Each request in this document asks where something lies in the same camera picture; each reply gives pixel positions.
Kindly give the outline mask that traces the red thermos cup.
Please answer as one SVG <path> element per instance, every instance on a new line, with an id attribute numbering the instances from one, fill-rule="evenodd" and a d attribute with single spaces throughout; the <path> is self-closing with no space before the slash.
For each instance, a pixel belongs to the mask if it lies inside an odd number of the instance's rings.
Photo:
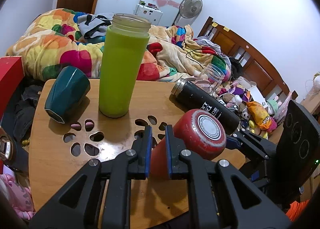
<path id="1" fill-rule="evenodd" d="M 184 141 L 187 149 L 210 161 L 218 157 L 226 147 L 224 128 L 217 118 L 204 110 L 186 112 L 173 126 L 173 133 Z M 151 152 L 150 171 L 154 178 L 169 178 L 164 138 Z"/>

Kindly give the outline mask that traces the black thermos lying down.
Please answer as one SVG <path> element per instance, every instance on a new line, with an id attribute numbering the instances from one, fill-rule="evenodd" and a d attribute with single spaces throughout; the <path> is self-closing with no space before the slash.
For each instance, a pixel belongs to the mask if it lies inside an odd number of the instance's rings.
<path id="1" fill-rule="evenodd" d="M 211 113 L 221 123 L 227 135 L 235 132 L 240 124 L 240 118 L 235 113 L 184 78 L 176 81 L 171 95 L 186 110 L 201 109 Z"/>

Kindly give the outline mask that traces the dark teal ceramic cup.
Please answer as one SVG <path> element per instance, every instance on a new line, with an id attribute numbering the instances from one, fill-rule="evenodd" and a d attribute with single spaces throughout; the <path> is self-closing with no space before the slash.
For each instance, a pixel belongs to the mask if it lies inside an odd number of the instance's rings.
<path id="1" fill-rule="evenodd" d="M 44 110 L 53 120 L 65 124 L 90 89 L 90 81 L 84 72 L 74 66 L 67 66 L 54 81 Z"/>

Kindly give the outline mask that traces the orange snack bag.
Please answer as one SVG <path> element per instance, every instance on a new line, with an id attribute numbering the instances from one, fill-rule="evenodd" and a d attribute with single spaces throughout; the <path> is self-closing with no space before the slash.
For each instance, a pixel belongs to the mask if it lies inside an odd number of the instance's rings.
<path id="1" fill-rule="evenodd" d="M 246 106 L 259 129 L 272 133 L 277 128 L 276 121 L 258 102 L 247 102 Z"/>

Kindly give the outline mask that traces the green hat plush doll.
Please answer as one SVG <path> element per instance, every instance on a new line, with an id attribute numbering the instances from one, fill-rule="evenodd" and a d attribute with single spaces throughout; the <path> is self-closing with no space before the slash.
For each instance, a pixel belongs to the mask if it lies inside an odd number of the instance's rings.
<path id="1" fill-rule="evenodd" d="M 271 116 L 275 115 L 278 109 L 279 109 L 279 105 L 276 100 L 274 99 L 267 100 L 267 111 L 269 115 Z"/>

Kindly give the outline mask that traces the pink plastic toy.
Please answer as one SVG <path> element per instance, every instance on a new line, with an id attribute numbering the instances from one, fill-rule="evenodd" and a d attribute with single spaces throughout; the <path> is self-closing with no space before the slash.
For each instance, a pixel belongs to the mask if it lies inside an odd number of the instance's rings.
<path id="1" fill-rule="evenodd" d="M 1 174 L 1 192 L 20 218 L 30 220 L 34 216 L 30 189 L 16 183 L 13 176 Z"/>

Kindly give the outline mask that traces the wooden bed headboard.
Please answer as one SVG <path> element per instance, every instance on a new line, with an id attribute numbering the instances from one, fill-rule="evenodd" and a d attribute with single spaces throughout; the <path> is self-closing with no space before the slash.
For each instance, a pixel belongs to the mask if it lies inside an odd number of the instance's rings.
<path id="1" fill-rule="evenodd" d="M 239 60 L 243 67 L 242 76 L 255 82 L 264 97 L 272 94 L 279 97 L 291 94 L 292 99 L 298 97 L 297 92 L 290 91 L 275 66 L 259 50 L 231 29 L 216 23 L 212 17 L 207 18 L 199 36 L 207 36 L 211 42 L 220 46 L 225 55 Z"/>

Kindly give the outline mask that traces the clear glass jar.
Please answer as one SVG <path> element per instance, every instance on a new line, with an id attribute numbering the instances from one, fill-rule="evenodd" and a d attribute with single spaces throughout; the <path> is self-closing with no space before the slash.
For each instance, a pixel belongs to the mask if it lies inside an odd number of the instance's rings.
<path id="1" fill-rule="evenodd" d="M 209 95 L 214 96 L 215 91 L 221 85 L 225 75 L 220 68 L 208 64 L 194 81 L 194 84 L 203 89 Z"/>

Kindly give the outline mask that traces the red gift box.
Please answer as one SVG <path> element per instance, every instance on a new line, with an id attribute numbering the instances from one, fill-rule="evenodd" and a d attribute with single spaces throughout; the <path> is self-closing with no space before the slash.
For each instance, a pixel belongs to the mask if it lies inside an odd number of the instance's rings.
<path id="1" fill-rule="evenodd" d="M 1 117 L 11 96 L 24 78 L 22 58 L 20 56 L 4 56 L 0 59 L 0 114 Z"/>

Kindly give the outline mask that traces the standing electric fan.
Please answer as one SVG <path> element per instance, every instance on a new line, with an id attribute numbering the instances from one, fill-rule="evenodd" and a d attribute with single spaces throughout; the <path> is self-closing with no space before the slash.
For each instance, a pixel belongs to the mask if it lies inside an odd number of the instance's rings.
<path id="1" fill-rule="evenodd" d="M 202 7 L 202 0 L 183 0 L 179 6 L 174 25 L 179 27 L 191 25 L 201 13 Z"/>

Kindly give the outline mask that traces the green tall bottle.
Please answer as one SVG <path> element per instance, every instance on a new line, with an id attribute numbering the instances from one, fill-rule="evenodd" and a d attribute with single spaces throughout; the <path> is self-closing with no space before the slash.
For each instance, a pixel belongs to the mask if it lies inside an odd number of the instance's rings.
<path id="1" fill-rule="evenodd" d="M 99 110 L 119 118 L 129 110 L 151 23 L 131 14 L 115 14 L 108 26 L 100 68 Z"/>

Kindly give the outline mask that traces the colourful heart blanket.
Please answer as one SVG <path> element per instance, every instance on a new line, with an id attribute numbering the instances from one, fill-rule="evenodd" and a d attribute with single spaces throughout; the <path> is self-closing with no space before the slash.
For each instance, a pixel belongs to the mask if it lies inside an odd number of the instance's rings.
<path id="1" fill-rule="evenodd" d="M 89 78 L 99 78 L 104 42 L 84 39 L 78 27 L 81 16 L 82 12 L 69 9 L 41 14 L 5 54 L 21 56 L 25 74 L 42 81 L 55 79 L 68 65 L 79 68 Z M 180 77 L 197 77 L 208 64 L 223 72 L 223 81 L 230 79 L 227 57 L 208 44 L 198 44 L 191 26 L 152 25 L 149 33 L 138 80 L 174 82 Z"/>

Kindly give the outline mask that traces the grey black garment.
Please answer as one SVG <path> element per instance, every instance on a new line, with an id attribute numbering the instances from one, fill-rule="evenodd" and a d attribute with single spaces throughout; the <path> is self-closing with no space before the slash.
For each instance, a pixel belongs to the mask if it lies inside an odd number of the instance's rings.
<path id="1" fill-rule="evenodd" d="M 83 14 L 78 17 L 78 28 L 87 43 L 105 42 L 107 27 L 112 24 L 114 13 Z"/>

